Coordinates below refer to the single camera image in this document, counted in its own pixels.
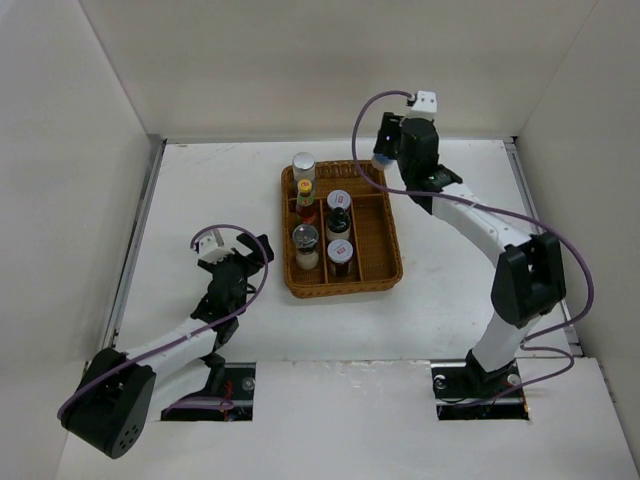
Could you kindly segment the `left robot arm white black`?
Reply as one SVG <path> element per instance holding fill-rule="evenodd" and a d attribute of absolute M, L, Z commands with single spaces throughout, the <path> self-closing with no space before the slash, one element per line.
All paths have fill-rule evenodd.
<path fill-rule="evenodd" d="M 235 334 L 239 316 L 262 291 L 249 280 L 269 272 L 274 252 L 268 236 L 240 229 L 236 239 L 247 249 L 241 253 L 224 247 L 220 229 L 207 227 L 190 242 L 198 267 L 211 280 L 187 319 L 127 352 L 113 347 L 99 351 L 57 413 L 65 430 L 111 459 L 122 457 L 139 439 L 157 383 L 196 360 L 219 363 L 218 350 Z"/>

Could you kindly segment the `blue label bead bottle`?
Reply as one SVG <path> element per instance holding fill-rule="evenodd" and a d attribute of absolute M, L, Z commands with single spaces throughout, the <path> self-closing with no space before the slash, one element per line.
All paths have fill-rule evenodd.
<path fill-rule="evenodd" d="M 299 152 L 293 156 L 291 164 L 295 183 L 303 179 L 310 180 L 311 182 L 315 181 L 316 160 L 313 154 L 310 152 Z"/>

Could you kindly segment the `black cap white powder bottle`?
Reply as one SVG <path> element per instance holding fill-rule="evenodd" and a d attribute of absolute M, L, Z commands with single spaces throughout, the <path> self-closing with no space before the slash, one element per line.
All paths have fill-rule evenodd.
<path fill-rule="evenodd" d="M 326 237 L 328 242 L 335 240 L 349 240 L 351 220 L 349 213 L 342 207 L 334 208 L 326 222 Z"/>

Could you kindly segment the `red sauce bottle yellow cap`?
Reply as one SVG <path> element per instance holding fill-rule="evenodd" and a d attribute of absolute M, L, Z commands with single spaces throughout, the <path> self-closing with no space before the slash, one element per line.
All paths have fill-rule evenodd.
<path fill-rule="evenodd" d="M 313 183 L 309 179 L 301 179 L 297 184 L 296 215 L 300 224 L 312 225 L 316 221 L 317 209 Z"/>

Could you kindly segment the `black top salt grinder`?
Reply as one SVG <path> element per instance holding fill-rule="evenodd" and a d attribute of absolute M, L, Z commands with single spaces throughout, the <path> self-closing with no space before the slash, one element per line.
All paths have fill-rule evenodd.
<path fill-rule="evenodd" d="M 298 225 L 292 233 L 296 264 L 303 270 L 314 269 L 319 262 L 319 233 L 310 224 Z"/>

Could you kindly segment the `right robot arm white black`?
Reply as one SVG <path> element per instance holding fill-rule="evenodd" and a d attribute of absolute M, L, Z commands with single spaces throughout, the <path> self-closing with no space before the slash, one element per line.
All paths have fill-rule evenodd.
<path fill-rule="evenodd" d="M 439 136 L 429 120 L 384 113 L 373 159 L 396 162 L 410 198 L 469 240 L 495 269 L 494 313 L 467 354 L 463 373 L 471 393 L 487 395 L 540 317 L 566 295 L 559 239 L 524 232 L 481 209 L 463 179 L 440 164 Z"/>

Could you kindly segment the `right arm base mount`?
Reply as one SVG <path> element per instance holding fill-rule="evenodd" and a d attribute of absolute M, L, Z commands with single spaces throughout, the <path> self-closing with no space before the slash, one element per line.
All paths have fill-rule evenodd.
<path fill-rule="evenodd" d="M 521 390 L 496 398 L 520 383 L 515 361 L 481 386 L 473 385 L 468 379 L 464 362 L 433 363 L 431 376 L 436 415 L 441 421 L 529 419 Z"/>

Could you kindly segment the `satay sauce jar white lid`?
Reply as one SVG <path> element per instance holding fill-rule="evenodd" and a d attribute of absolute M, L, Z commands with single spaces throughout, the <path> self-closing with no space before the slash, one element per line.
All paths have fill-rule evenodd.
<path fill-rule="evenodd" d="M 336 189 L 327 195 L 326 203 L 330 211 L 334 211 L 336 208 L 341 208 L 345 212 L 349 212 L 352 199 L 351 195 L 345 190 Z"/>

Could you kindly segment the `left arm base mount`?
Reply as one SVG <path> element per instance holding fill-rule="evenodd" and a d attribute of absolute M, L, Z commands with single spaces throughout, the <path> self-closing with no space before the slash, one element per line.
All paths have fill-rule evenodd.
<path fill-rule="evenodd" d="M 256 391 L 255 363 L 213 367 L 200 390 L 188 393 L 160 411 L 164 422 L 250 422 Z"/>

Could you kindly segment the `blue label bottle silver cap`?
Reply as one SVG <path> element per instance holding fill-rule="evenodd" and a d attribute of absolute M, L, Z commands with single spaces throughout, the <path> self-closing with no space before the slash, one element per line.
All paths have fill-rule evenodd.
<path fill-rule="evenodd" d="M 374 154 L 371 158 L 371 163 L 376 169 L 384 171 L 391 168 L 395 164 L 395 160 L 383 154 Z"/>

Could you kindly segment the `dark spice jar white lid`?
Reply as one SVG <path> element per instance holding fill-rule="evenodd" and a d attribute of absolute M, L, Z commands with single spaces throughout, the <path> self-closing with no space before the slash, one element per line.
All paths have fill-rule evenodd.
<path fill-rule="evenodd" d="M 331 241 L 327 247 L 331 274 L 338 278 L 347 277 L 350 274 L 353 255 L 354 248 L 349 240 L 336 239 Z"/>

